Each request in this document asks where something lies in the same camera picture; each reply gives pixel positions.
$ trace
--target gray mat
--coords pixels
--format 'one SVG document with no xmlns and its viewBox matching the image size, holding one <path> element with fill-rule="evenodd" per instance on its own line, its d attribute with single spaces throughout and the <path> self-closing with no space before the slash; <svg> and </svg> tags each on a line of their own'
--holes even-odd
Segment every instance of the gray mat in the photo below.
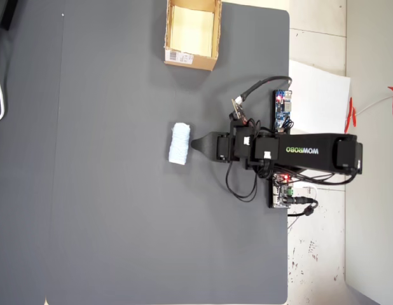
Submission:
<svg viewBox="0 0 393 305">
<path fill-rule="evenodd" d="M 0 304 L 44 304 L 64 2 L 19 0 L 0 29 Z"/>
<path fill-rule="evenodd" d="M 163 63 L 165 1 L 68 1 L 52 211 L 52 304 L 280 303 L 286 211 L 224 190 L 227 165 L 167 161 L 174 122 L 227 131 L 231 98 L 288 73 L 285 11 L 224 4 L 213 72 Z M 247 114 L 269 122 L 274 83 Z M 239 191 L 252 172 L 232 173 Z"/>
<path fill-rule="evenodd" d="M 0 304 L 284 302 L 286 212 L 263 184 L 252 203 L 231 197 L 226 165 L 199 152 L 167 157 L 176 121 L 227 131 L 232 97 L 287 74 L 287 13 L 223 4 L 207 72 L 162 62 L 165 1 L 64 5 L 20 0 L 0 31 Z M 281 84 L 247 114 L 268 121 Z"/>
</svg>

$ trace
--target white paper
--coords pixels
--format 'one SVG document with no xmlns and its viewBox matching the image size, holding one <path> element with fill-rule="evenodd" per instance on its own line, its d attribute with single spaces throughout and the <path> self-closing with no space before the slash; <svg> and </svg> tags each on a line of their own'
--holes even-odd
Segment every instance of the white paper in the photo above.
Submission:
<svg viewBox="0 0 393 305">
<path fill-rule="evenodd" d="M 291 119 L 297 132 L 343 133 L 350 78 L 289 61 Z"/>
<path fill-rule="evenodd" d="M 181 53 L 178 51 L 165 50 L 165 61 L 191 65 L 194 61 L 194 55 Z"/>
</svg>

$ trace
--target white floor tile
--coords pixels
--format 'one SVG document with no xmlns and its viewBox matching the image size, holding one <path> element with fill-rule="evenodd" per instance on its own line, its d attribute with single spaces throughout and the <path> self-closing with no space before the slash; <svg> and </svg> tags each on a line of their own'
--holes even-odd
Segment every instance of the white floor tile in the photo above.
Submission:
<svg viewBox="0 0 393 305">
<path fill-rule="evenodd" d="M 289 230 L 286 304 L 351 304 L 344 278 L 345 193 L 320 190 L 317 199 L 314 214 Z"/>
<path fill-rule="evenodd" d="M 346 38 L 305 30 L 290 30 L 290 59 L 344 76 Z"/>
<path fill-rule="evenodd" d="M 346 36 L 347 0 L 290 0 L 293 29 Z"/>
</svg>

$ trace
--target open cardboard box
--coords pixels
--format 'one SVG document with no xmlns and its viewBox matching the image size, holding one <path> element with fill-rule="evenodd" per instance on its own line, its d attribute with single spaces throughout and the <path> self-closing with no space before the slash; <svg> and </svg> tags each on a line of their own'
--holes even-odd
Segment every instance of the open cardboard box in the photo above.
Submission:
<svg viewBox="0 0 393 305">
<path fill-rule="evenodd" d="M 219 53 L 221 0 L 167 0 L 165 63 L 212 71 Z"/>
</svg>

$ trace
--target connector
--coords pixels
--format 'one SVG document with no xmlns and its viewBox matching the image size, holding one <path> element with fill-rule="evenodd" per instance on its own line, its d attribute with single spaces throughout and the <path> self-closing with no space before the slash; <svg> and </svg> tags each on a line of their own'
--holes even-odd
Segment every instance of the connector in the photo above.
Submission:
<svg viewBox="0 0 393 305">
<path fill-rule="evenodd" d="M 316 203 L 317 201 L 308 197 L 284 197 L 283 202 L 290 205 L 306 205 L 307 203 Z"/>
</svg>

